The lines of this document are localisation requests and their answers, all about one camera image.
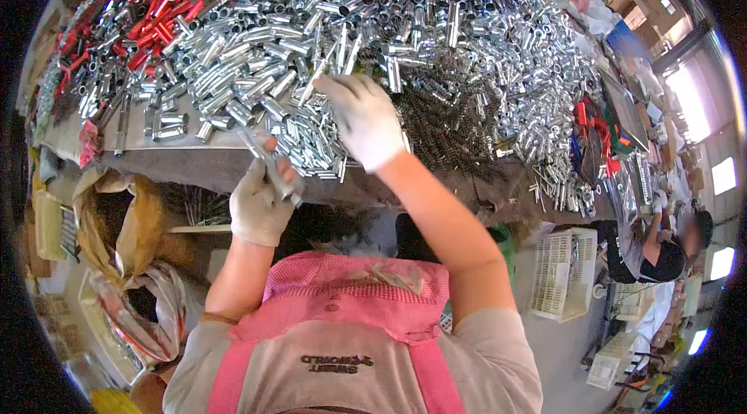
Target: factory floor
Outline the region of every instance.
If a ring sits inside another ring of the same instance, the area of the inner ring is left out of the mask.
[[[74,171],[64,171],[63,175],[50,183],[49,190],[61,200],[70,204],[72,191],[76,182]],[[362,234],[345,235],[344,239],[326,244],[316,244],[326,250],[346,253],[352,251],[357,255],[381,254],[392,256],[397,251],[395,220],[397,213],[380,209],[370,214],[364,221],[351,217],[350,221],[357,223],[354,230],[364,231]],[[217,276],[225,261],[227,248],[230,243],[228,234],[200,235],[197,258],[191,267],[194,274],[200,274],[212,280]],[[85,260],[79,265],[72,260],[58,273],[65,273],[67,277],[63,284],[65,294],[69,297],[71,307],[78,306],[77,290],[80,287]],[[581,357],[586,353],[592,338],[596,333],[598,323],[603,313],[603,300],[592,300],[589,312],[564,324],[541,318],[528,313],[530,293],[533,280],[534,247],[524,246],[515,257],[516,274],[512,290],[516,299],[519,313],[522,315],[524,329],[529,344],[534,352],[537,368],[542,380],[544,394],[543,414],[596,414],[605,412],[619,391],[613,389],[604,391],[586,384],[586,372],[580,367]],[[95,345],[93,335],[84,331],[87,342]],[[93,353],[101,357],[100,348],[91,348]]]

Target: pink apron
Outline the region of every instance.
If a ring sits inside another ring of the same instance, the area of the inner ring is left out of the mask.
[[[420,295],[370,277],[377,269],[403,277]],[[464,412],[436,337],[449,297],[449,275],[440,264],[383,258],[350,258],[303,252],[270,269],[261,307],[231,329],[234,342],[220,363],[208,412],[235,414],[249,359],[257,343],[302,321],[355,321],[378,326],[407,344],[429,414]]]

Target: plastic crate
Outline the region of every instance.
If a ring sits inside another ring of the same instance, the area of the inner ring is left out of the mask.
[[[638,333],[617,333],[594,355],[586,383],[609,391],[633,361]]]
[[[578,242],[578,263],[571,276],[573,236]],[[529,311],[559,323],[589,311],[597,257],[597,232],[571,228],[553,232],[539,241],[534,260],[534,281]]]
[[[654,302],[654,286],[642,282],[615,283],[612,314],[617,320],[639,321]]]
[[[137,354],[124,341],[112,334],[108,316],[98,305],[96,293],[88,282],[89,276],[90,270],[86,270],[78,293],[81,310],[91,332],[98,341],[98,345],[104,350],[119,375],[131,386],[147,370],[147,358],[144,355]]]
[[[37,236],[37,255],[44,260],[65,260],[60,247],[62,202],[47,191],[33,193],[33,218]]]

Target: white work glove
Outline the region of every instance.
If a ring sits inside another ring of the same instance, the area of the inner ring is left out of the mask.
[[[405,149],[395,107],[368,76],[322,75],[314,87],[330,98],[340,138],[367,173]]]
[[[661,213],[661,211],[666,207],[667,204],[667,198],[666,198],[666,192],[659,189],[656,192],[654,192],[654,213]]]
[[[276,142],[271,138],[265,146],[272,151]],[[285,182],[300,182],[287,158],[279,158],[275,164]],[[231,232],[245,241],[277,247],[294,205],[279,197],[266,172],[265,163],[255,159],[231,194]]]

